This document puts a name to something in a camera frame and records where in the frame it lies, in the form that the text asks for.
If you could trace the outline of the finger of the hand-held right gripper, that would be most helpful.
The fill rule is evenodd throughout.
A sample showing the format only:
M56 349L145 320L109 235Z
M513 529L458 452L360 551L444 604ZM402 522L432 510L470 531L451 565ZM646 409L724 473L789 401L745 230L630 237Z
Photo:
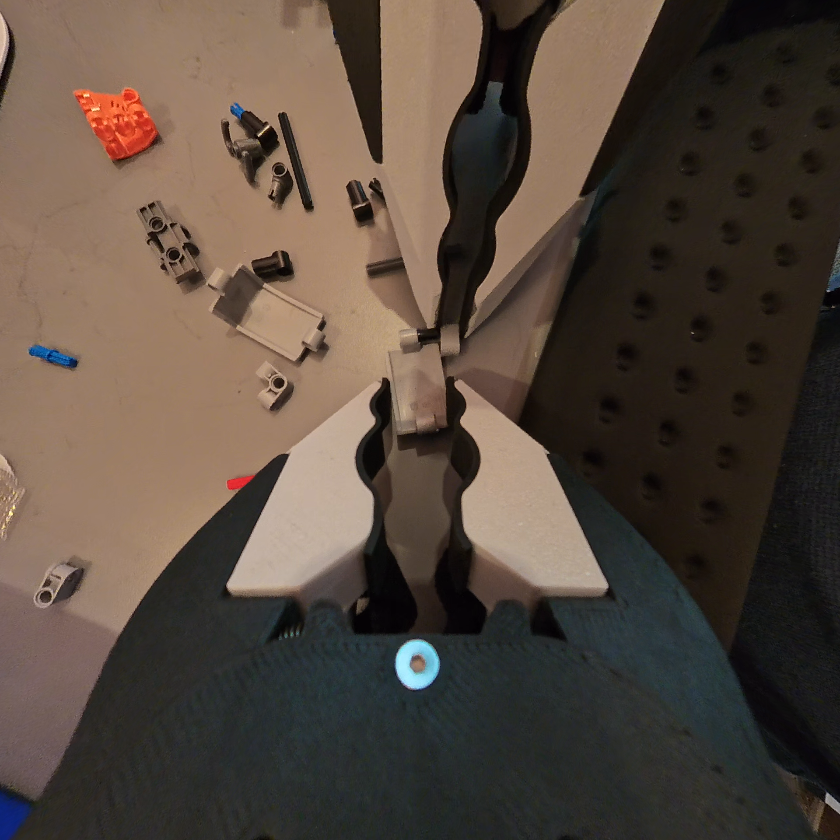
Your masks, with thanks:
M496 222L493 263L476 291L465 336L581 211L585 179L663 5L563 3L542 33L526 89L528 162Z
M464 102L476 84L484 21L472 1L382 1L381 183L422 324L442 295L438 250L458 245L447 291L475 260L487 189L468 164Z

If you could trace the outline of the grey panel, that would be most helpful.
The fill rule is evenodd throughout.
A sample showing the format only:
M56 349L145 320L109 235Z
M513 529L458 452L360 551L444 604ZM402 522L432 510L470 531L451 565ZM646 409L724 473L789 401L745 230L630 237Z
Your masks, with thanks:
M228 327L292 362L318 352L326 320L320 311L266 284L245 266L216 268L206 280L217 298L210 312Z
M399 332L399 350L386 358L395 434L436 434L448 426L447 391L439 343L417 342L418 329Z

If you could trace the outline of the long black axle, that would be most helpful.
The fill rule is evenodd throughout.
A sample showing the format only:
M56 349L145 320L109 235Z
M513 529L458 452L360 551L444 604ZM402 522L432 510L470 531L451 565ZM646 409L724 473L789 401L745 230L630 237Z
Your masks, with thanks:
M290 166L292 169L294 181L297 185L298 194L301 199L301 204L303 205L305 211L311 212L314 209L312 194L308 183L308 178L306 176L306 172L303 168L302 159L298 148L298 142L293 132L291 121L287 112L278 112L278 120L280 125L280 131L283 136L285 145L287 147L287 152L290 158Z

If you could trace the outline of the blue plastic bin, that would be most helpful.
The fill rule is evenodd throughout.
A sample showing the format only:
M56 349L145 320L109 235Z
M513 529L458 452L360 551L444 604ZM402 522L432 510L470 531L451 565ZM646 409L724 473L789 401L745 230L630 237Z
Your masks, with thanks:
M1 787L1 839L11 839L32 812L34 804L13 791Z

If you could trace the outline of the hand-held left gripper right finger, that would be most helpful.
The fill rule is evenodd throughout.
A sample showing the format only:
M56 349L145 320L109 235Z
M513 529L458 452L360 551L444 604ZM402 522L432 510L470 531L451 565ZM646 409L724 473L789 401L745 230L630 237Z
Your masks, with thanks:
M457 477L435 589L448 634L478 634L499 604L532 617L554 598L609 584L548 450L461 380L446 382Z

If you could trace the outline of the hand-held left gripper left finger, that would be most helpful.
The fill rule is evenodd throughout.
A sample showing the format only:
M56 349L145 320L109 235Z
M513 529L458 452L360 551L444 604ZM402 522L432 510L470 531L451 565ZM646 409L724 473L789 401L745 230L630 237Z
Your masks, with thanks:
M330 601L363 633L401 634L417 619L410 587L385 535L375 478L385 465L391 384L375 381L288 452L248 537L227 593L286 597L306 611Z

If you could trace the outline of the clear plastic scrap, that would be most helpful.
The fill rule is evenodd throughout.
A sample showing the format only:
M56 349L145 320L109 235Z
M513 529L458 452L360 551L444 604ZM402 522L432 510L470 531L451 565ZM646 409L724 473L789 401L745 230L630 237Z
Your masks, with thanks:
M1 540L6 540L25 489L8 460L1 455Z

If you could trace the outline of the orange wedge brick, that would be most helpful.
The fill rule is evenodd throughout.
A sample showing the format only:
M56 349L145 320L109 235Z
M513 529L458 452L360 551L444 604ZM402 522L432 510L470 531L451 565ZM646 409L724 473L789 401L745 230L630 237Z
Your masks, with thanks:
M158 129L135 89L126 87L115 94L77 89L73 93L111 161L127 160L158 140Z

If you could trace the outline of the small grey liftarm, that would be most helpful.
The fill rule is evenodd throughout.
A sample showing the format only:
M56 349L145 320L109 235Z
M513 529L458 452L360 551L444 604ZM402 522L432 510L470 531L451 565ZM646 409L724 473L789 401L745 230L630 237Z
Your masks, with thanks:
M72 562L58 563L47 570L34 593L37 608L48 608L70 598L78 588L84 569Z

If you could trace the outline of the grey double connector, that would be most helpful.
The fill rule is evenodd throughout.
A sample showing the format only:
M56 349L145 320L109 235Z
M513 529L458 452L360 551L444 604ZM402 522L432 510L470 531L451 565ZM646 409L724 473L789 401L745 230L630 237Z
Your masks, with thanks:
M293 383L270 362L264 362L256 372L262 383L257 395L259 404L267 411L280 409L293 393Z

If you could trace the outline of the grey H-shaped connector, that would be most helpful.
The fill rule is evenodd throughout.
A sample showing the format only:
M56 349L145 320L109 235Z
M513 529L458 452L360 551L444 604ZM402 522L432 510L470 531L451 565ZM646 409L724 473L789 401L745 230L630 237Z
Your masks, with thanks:
M200 249L188 230L176 222L160 202L150 202L136 210L145 242L159 267L177 284L196 282L201 276L197 264Z

